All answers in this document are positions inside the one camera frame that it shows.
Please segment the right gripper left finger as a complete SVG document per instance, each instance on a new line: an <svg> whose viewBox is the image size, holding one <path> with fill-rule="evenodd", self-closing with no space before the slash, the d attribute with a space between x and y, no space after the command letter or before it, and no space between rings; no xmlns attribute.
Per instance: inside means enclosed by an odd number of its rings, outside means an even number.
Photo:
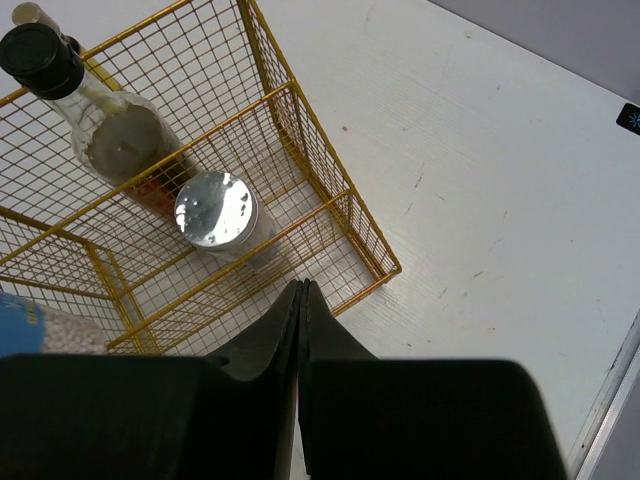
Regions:
<svg viewBox="0 0 640 480"><path fill-rule="evenodd" d="M203 357L4 357L2 477L286 477L301 293Z"/></svg>

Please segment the white jar silver lid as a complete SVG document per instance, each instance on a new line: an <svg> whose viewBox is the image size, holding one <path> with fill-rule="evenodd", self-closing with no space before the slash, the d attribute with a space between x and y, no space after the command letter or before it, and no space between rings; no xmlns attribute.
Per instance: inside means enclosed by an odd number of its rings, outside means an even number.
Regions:
<svg viewBox="0 0 640 480"><path fill-rule="evenodd" d="M92 321L23 297L1 293L1 356L105 354L106 337Z"/></svg>
<svg viewBox="0 0 640 480"><path fill-rule="evenodd" d="M260 268L277 256L274 220L248 184L229 172L205 171L187 181L174 217L191 245L222 261L246 256Z"/></svg>

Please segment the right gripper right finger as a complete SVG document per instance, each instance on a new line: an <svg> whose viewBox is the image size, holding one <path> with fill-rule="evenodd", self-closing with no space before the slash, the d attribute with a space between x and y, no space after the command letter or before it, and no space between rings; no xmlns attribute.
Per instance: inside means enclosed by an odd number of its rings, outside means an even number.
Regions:
<svg viewBox="0 0 640 480"><path fill-rule="evenodd" d="M541 394L506 359L380 359L314 281L299 310L299 425L313 479L563 479Z"/></svg>

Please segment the dark sauce bottle red label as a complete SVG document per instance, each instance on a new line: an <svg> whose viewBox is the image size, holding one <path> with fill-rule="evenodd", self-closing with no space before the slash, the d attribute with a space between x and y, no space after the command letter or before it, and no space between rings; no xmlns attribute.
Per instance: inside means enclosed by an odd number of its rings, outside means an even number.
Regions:
<svg viewBox="0 0 640 480"><path fill-rule="evenodd" d="M1 67L67 122L72 150L86 171L148 211L174 219L176 197L198 170L178 152L181 141L151 102L104 85L42 24L17 26L2 38Z"/></svg>

